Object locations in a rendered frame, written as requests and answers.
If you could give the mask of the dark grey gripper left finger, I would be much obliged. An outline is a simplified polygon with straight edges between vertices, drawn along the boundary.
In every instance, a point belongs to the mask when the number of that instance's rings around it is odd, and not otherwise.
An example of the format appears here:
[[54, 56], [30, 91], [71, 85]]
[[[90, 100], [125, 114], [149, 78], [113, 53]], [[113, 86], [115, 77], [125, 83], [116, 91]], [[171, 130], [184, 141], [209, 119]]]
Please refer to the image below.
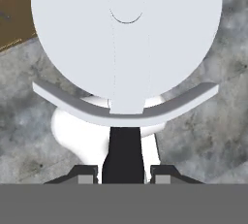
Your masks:
[[66, 175], [47, 181], [46, 184], [97, 184], [97, 175], [98, 167], [96, 165], [75, 165]]

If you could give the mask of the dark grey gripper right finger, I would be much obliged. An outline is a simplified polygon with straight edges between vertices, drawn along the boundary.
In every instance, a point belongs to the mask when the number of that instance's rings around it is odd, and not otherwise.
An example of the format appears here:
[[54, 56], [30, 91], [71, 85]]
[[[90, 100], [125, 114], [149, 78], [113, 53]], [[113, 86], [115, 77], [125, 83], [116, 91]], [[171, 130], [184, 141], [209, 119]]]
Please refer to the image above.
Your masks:
[[150, 167], [152, 184], [202, 184], [189, 176], [185, 176], [174, 165], [152, 165]]

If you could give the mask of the white rounded shape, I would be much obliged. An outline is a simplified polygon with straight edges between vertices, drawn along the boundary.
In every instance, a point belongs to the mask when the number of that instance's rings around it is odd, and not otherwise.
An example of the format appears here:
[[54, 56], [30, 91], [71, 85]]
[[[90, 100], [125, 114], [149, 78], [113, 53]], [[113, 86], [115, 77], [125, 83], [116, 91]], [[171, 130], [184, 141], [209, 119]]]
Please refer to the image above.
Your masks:
[[[155, 134], [165, 126], [166, 124], [162, 123], [140, 128], [145, 183], [151, 179], [150, 166], [160, 164]], [[103, 164], [109, 150], [110, 128], [88, 123], [59, 108], [53, 112], [50, 127], [54, 139], [70, 150], [83, 165], [98, 167], [97, 179], [102, 183]]]

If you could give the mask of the brown wooden cupboard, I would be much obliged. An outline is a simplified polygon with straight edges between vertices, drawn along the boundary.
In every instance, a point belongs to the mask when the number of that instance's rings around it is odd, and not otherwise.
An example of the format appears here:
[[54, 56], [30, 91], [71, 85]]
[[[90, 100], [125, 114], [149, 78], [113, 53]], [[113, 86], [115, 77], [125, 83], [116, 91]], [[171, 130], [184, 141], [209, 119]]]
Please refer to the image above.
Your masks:
[[31, 0], [0, 0], [0, 52], [36, 36]]

